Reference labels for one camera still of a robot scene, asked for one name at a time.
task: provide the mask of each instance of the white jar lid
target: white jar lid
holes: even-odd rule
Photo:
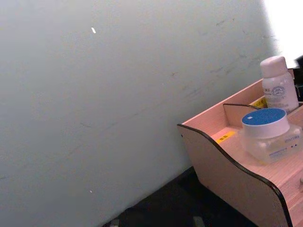
[[[242,118],[242,126],[245,136],[257,139],[276,137],[290,128],[286,111],[278,108],[253,111]]]

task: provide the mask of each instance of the white bottle cap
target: white bottle cap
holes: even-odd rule
[[[287,72],[285,57],[274,56],[263,60],[260,64],[264,78],[277,77]]]
[[[278,108],[253,111],[242,118],[242,126],[245,136],[256,139],[273,138],[290,128],[286,111]]]

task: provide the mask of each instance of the yellow sticker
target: yellow sticker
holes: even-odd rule
[[[232,136],[233,134],[235,134],[236,132],[234,131],[229,131],[228,133],[226,133],[224,136],[222,136],[221,138],[217,139],[216,142],[217,143],[222,143],[223,141],[227,140],[230,136]]]
[[[258,107],[258,108],[267,108],[267,103],[266,103],[265,97],[263,97],[263,98],[257,100],[257,101],[254,102],[252,105],[253,105],[253,106],[256,106],[256,107]]]

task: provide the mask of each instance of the scuff mark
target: scuff mark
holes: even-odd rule
[[[272,38],[275,37],[275,35],[264,35],[262,36],[262,39],[268,39],[268,38]]]
[[[0,180],[4,180],[4,179],[8,179],[9,178],[9,176],[2,176],[2,177],[0,177]]]
[[[216,24],[216,26],[221,26],[222,24],[224,24],[225,23],[225,20],[221,20],[220,22],[218,22],[217,24]]]
[[[194,98],[197,95],[201,94],[202,92],[202,87],[200,88],[195,88],[192,92],[188,93],[187,95],[184,96],[184,98]]]
[[[80,147],[82,147],[82,145],[78,145],[76,146],[73,150],[71,150],[66,157],[71,156],[73,153],[75,153]]]
[[[21,168],[18,169],[18,172],[23,172],[27,167],[29,167],[31,163],[24,164]]]
[[[170,76],[173,77],[173,78],[175,78],[175,75],[178,74],[178,73],[179,72],[172,72]]]
[[[110,125],[107,126],[107,127],[104,129],[104,131],[105,131],[105,130],[108,130],[108,129],[112,128],[112,127],[114,127],[116,124],[118,124],[118,122],[112,122],[112,123],[110,123]]]
[[[253,58],[250,58],[251,60],[259,61],[261,59],[261,55],[257,55]]]
[[[82,122],[80,122],[80,125],[82,125],[82,126],[84,126],[84,127],[86,127],[86,128],[92,128],[90,125],[87,125],[87,124],[84,124],[84,123],[82,123]]]
[[[187,90],[187,88],[188,88],[188,86],[187,86],[187,85],[184,85],[184,86],[182,87],[182,91]]]
[[[214,87],[216,83],[214,81],[211,81],[210,82],[210,85],[208,86],[209,89],[212,89]]]
[[[253,59],[252,61],[250,61],[247,65],[247,68],[250,68],[253,65],[259,64],[259,60],[257,59]]]
[[[138,115],[140,115],[140,114],[142,114],[142,113],[144,113],[144,112],[146,112],[146,111],[149,111],[149,110],[151,110],[151,109],[158,108],[159,106],[164,105],[164,104],[166,104],[166,103],[167,103],[167,99],[164,99],[164,100],[162,100],[161,102],[159,102],[159,103],[156,104],[156,105],[152,105],[152,106],[145,107],[145,108],[139,110],[138,112],[136,112],[136,113],[134,113],[134,114],[132,114],[132,115],[130,115],[130,116],[123,117],[123,118],[120,119],[120,120],[130,120],[130,119],[132,119],[133,117],[136,117],[136,116],[138,116]],[[115,126],[116,124],[118,124],[118,122],[112,123],[112,124],[111,124],[110,126],[108,126],[106,129],[109,129],[109,128]]]
[[[203,33],[202,33],[200,30],[198,30],[198,33],[199,33],[200,36],[205,36],[205,35],[208,34],[208,32],[203,32]]]
[[[230,74],[235,68],[236,68],[236,66],[233,66],[233,67],[227,69],[227,70],[225,71],[225,74],[226,74],[226,75]]]
[[[239,54],[240,58],[247,58],[247,56],[245,54]]]
[[[209,72],[210,73],[218,73],[218,72],[220,72],[221,70],[223,69],[223,67],[220,67],[220,68],[218,68],[218,69],[216,69],[216,70],[210,70]]]

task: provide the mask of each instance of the wooden desk organizer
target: wooden desk organizer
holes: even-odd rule
[[[262,96],[259,80],[178,129],[204,186],[257,226],[303,226],[303,152],[263,165],[241,148],[241,119]],[[302,127],[303,106],[288,119]]]

